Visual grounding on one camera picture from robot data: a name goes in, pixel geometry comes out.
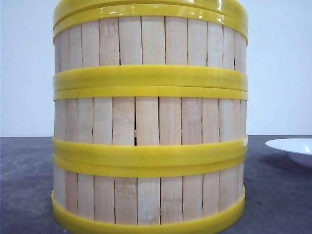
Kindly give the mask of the bamboo steamer basket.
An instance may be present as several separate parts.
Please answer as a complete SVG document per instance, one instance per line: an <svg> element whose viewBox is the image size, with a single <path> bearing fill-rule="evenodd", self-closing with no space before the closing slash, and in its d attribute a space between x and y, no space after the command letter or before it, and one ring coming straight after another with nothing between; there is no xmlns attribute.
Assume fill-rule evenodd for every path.
<svg viewBox="0 0 312 234"><path fill-rule="evenodd" d="M71 170L236 165L247 150L245 106L230 98L58 99L53 155Z"/></svg>
<svg viewBox="0 0 312 234"><path fill-rule="evenodd" d="M243 174L243 164L165 178L71 173L75 199L53 195L53 214L75 234L215 234L244 211Z"/></svg>
<svg viewBox="0 0 312 234"><path fill-rule="evenodd" d="M55 99L246 99L241 16L173 5L124 5L59 17Z"/></svg>

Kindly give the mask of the white plate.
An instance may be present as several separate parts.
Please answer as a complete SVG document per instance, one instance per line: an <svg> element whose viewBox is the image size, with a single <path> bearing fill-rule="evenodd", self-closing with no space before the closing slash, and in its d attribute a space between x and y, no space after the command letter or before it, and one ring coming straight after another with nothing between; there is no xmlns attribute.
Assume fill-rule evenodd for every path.
<svg viewBox="0 0 312 234"><path fill-rule="evenodd" d="M286 138L274 139L265 143L266 146L284 151L288 157L305 168L312 168L312 139L311 138Z"/></svg>

